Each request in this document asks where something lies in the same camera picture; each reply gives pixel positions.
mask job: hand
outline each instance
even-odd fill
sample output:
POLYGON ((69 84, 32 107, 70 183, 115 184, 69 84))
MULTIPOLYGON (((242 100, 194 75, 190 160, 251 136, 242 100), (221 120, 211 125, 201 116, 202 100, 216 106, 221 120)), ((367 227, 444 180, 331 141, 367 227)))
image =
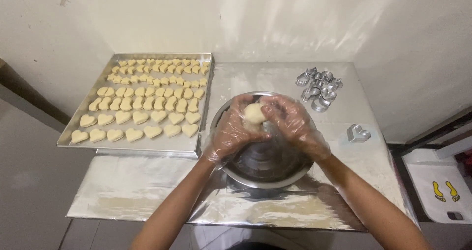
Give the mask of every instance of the hand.
POLYGON ((221 116, 211 144, 205 149, 204 156, 212 162, 219 162, 228 154, 234 153, 253 141, 270 138, 265 132, 248 131, 243 126, 244 108, 252 102, 251 95, 233 98, 229 110, 221 116))
POLYGON ((315 161, 331 156, 329 145, 300 102, 282 95, 263 96, 260 101, 266 103, 261 108, 264 116, 278 127, 288 142, 315 161))

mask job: metal baking tray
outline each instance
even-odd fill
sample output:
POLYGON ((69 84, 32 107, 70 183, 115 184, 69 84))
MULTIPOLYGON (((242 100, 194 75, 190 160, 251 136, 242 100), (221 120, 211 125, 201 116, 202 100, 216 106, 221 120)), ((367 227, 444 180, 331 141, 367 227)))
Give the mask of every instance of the metal baking tray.
MULTIPOLYGON (((120 87, 131 87, 134 90, 139 88, 140 86, 148 87, 152 86, 150 84, 147 84, 146 82, 141 82, 141 83, 131 83, 130 85, 124 85, 124 84, 114 84, 111 81, 107 81, 107 76, 111 73, 111 69, 114 66, 118 65, 118 61, 120 60, 129 60, 129 59, 160 59, 160 60, 172 60, 172 59, 196 59, 200 61, 200 65, 202 64, 203 61, 209 61, 210 66, 209 66, 209 72, 203 76, 202 74, 188 74, 185 72, 182 72, 181 75, 174 73, 171 74, 169 72, 166 73, 161 73, 161 72, 154 72, 152 71, 150 74, 151 76, 155 78, 163 78, 167 77, 169 78, 170 76, 174 75, 176 77, 182 76, 186 81, 192 81, 192 80, 199 80, 201 78, 207 78, 208 83, 206 87, 202 87, 202 89, 205 90, 205 95, 200 99, 198 108, 199 108, 199 113, 202 115, 202 118, 197 122, 199 125, 199 132, 204 129, 206 124, 206 118, 207 118, 207 111, 208 111, 208 102, 209 102, 209 96, 210 96, 210 86, 211 86, 211 80, 213 78, 213 69, 214 69, 214 59, 213 55, 211 53, 133 53, 133 54, 114 54, 111 59, 109 60, 107 66, 103 69, 102 73, 98 77, 97 81, 91 88, 90 92, 87 94, 85 99, 82 101, 80 104, 79 108, 75 112, 75 114, 72 116, 71 120, 66 126, 66 129, 64 132, 62 132, 61 137, 57 141, 57 146, 59 147, 71 147, 71 148, 91 148, 91 149, 100 149, 100 150, 107 150, 107 152, 110 153, 117 153, 117 154, 126 154, 129 153, 130 151, 137 151, 140 153, 143 153, 145 155, 166 155, 166 156, 174 156, 174 157, 186 157, 186 158, 197 158, 199 151, 200 151, 200 134, 197 133, 191 138, 188 138, 185 134, 180 133, 174 137, 168 138, 164 131, 162 133, 154 138, 147 138, 145 135, 132 142, 129 143, 126 139, 126 136, 123 138, 119 139, 118 141, 115 142, 109 142, 106 138, 96 142, 92 143, 89 139, 86 139, 85 141, 82 141, 79 144, 72 144, 71 143, 71 133, 74 130, 79 129, 80 131, 85 131, 90 133, 95 128, 98 128, 100 130, 108 131, 110 129, 120 129, 123 132, 125 132, 129 128, 134 128, 138 130, 143 130, 144 127, 146 126, 157 126, 159 125, 162 129, 168 124, 171 124, 170 120, 168 117, 164 119, 162 122, 157 124, 154 120, 151 118, 147 120, 145 123, 136 125, 133 122, 133 119, 127 121, 124 124, 118 125, 114 121, 113 123, 106 125, 106 126, 99 126, 98 124, 89 126, 89 127, 80 127, 79 122, 80 122, 80 117, 84 114, 88 114, 90 116, 95 116, 96 118, 98 117, 99 114, 105 113, 107 115, 113 115, 115 116, 116 111, 112 110, 99 110, 99 111, 89 111, 88 107, 89 104, 92 103, 98 96, 97 96, 97 90, 103 86, 107 87, 113 87, 115 90, 117 90, 120 87)), ((172 89, 176 89, 178 87, 181 87, 177 84, 169 84, 169 85, 164 85, 161 87, 170 87, 172 89)), ((131 114, 135 112, 136 110, 132 109, 130 112, 131 114)), ((147 114, 151 114, 151 110, 139 110, 140 112, 146 112, 147 114)), ((182 126, 186 124, 186 120, 183 120, 179 125, 182 126)))

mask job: footprint sticker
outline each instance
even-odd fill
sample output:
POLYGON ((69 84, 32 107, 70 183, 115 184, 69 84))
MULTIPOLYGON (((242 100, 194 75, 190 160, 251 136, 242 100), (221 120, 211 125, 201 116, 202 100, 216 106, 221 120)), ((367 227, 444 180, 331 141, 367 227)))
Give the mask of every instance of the footprint sticker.
POLYGON ((445 202, 445 198, 443 193, 438 189, 439 185, 437 182, 433 182, 433 188, 434 188, 434 197, 437 198, 439 201, 445 202))
POLYGON ((445 184, 447 185, 447 187, 449 187, 449 189, 451 189, 452 201, 454 202, 459 201, 459 199, 461 199, 461 196, 457 194, 457 191, 454 188, 454 186, 452 186, 452 184, 449 181, 446 181, 445 184))

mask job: dough ball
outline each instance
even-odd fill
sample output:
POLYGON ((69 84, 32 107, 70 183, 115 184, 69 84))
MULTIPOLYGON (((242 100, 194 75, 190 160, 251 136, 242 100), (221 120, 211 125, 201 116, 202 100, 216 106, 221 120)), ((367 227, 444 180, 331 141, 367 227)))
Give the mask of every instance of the dough ball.
POLYGON ((244 120, 253 123, 260 124, 267 121, 267 118, 264 116, 261 111, 262 103, 251 103, 244 109, 244 120))

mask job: table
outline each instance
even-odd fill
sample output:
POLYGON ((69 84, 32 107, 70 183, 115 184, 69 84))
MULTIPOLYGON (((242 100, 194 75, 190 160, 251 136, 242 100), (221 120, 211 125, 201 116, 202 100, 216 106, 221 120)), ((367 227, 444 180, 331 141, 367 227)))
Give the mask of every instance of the table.
MULTIPOLYGON (((329 69, 344 83, 325 113, 305 104, 333 154, 417 224, 353 63, 216 63, 206 128, 218 109, 241 93, 272 91, 299 99, 304 87, 295 85, 296 77, 314 66, 318 71, 329 69), (350 143, 346 130, 354 123, 372 137, 364 143, 350 143)), ((195 163, 98 151, 67 216, 145 221, 195 163)), ((214 171, 188 222, 365 231, 316 164, 295 184, 270 190, 246 187, 222 170, 214 171)))

